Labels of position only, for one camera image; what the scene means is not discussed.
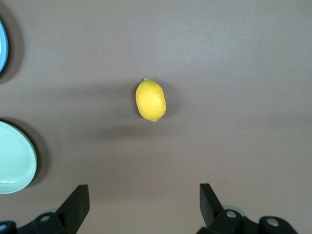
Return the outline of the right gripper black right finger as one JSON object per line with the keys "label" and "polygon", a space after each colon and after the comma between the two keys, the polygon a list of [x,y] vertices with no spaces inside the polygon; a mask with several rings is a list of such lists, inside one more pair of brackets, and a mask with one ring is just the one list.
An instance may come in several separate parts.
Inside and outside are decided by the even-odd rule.
{"label": "right gripper black right finger", "polygon": [[221,205],[210,184],[199,187],[200,211],[205,222],[199,234],[296,234],[297,231],[284,219],[263,216],[253,222],[234,209]]}

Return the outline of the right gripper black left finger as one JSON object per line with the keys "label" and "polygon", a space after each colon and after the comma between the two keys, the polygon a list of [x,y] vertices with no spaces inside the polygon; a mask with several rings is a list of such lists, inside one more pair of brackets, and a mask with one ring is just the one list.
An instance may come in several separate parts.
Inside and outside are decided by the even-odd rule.
{"label": "right gripper black left finger", "polygon": [[90,210],[88,185],[78,185],[55,212],[37,216],[17,227],[14,221],[2,221],[2,234],[75,234]]}

